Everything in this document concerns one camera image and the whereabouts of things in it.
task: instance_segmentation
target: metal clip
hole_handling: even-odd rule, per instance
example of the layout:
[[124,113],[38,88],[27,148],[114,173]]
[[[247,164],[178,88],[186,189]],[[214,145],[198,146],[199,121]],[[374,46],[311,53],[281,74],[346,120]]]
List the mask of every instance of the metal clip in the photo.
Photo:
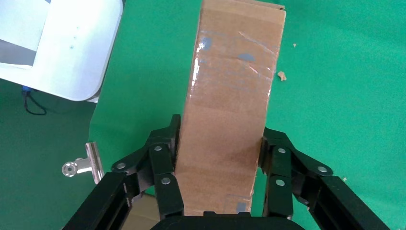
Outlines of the metal clip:
[[99,156],[96,142],[85,144],[87,158],[77,158],[75,161],[66,162],[62,166],[62,173],[65,176],[72,177],[78,173],[91,171],[95,184],[98,184],[104,176],[103,166]]

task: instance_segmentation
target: green surface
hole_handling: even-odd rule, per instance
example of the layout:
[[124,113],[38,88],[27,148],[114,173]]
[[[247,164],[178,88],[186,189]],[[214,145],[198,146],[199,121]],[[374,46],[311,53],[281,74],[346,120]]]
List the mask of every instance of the green surface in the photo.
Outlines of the green surface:
[[[287,18],[267,127],[346,183],[391,229],[406,225],[406,2],[281,0]],[[128,0],[90,125],[105,169],[181,113],[200,2]],[[258,176],[253,215],[263,204]],[[294,220],[317,229],[306,207]]]
[[0,80],[0,230],[59,230],[94,188],[91,173],[65,177],[61,168],[86,157],[95,104],[33,97],[46,116],[25,112],[21,86]]

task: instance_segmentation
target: black cable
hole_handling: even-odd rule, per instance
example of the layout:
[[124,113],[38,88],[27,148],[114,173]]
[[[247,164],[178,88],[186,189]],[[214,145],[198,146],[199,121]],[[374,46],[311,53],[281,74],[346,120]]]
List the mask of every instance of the black cable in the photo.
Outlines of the black cable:
[[[38,108],[40,108],[43,112],[42,112],[42,113],[34,113],[34,112],[31,112],[31,111],[28,109],[27,98],[31,99],[31,101],[32,101],[36,106],[38,106]],[[31,91],[26,91],[26,90],[23,89],[23,99],[24,99],[24,108],[25,108],[25,110],[26,110],[28,113],[30,113],[30,114],[32,114],[32,115],[46,115],[46,110],[45,110],[45,108],[42,107],[42,106],[31,96]]]

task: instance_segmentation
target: metal rivet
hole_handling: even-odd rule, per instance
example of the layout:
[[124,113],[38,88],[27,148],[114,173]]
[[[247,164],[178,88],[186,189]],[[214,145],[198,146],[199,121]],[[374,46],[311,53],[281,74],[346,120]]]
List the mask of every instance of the metal rivet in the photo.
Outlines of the metal rivet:
[[117,164],[117,169],[123,169],[125,167],[124,163]]
[[65,176],[71,177],[74,176],[78,171],[78,167],[75,165],[74,162],[66,162],[63,166],[62,166],[62,173]]
[[162,178],[161,182],[163,184],[169,184],[170,183],[170,179],[168,177]]
[[327,169],[325,167],[323,167],[323,166],[318,166],[317,169],[322,173],[327,173]]
[[283,180],[276,180],[276,184],[279,186],[285,186],[285,181]]

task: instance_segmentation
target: cardboard box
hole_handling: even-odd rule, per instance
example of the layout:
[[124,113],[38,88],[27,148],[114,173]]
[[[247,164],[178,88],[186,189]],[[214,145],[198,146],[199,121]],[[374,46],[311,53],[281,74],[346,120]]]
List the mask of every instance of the cardboard box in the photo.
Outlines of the cardboard box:
[[175,171],[186,215],[250,211],[281,9],[203,0]]
[[133,203],[122,230],[150,230],[159,222],[157,200],[153,196],[144,195]]

